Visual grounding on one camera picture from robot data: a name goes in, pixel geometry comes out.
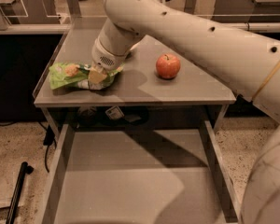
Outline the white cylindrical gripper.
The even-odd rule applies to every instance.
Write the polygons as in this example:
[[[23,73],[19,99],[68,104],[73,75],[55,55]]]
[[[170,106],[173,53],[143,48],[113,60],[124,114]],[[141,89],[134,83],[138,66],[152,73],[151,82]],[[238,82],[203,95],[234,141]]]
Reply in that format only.
[[[118,27],[107,19],[94,41],[91,56],[94,63],[105,70],[117,69],[126,59],[131,48],[143,39],[143,35]],[[99,84],[107,78],[105,70],[90,70],[88,81]]]

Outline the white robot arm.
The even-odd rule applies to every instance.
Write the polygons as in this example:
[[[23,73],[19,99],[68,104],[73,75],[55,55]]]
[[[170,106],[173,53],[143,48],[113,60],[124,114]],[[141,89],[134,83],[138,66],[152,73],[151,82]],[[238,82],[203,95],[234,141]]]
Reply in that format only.
[[[150,35],[278,122],[250,172],[239,224],[280,224],[280,41],[174,10],[164,0],[104,0],[104,9],[91,56],[105,70],[118,68]]]

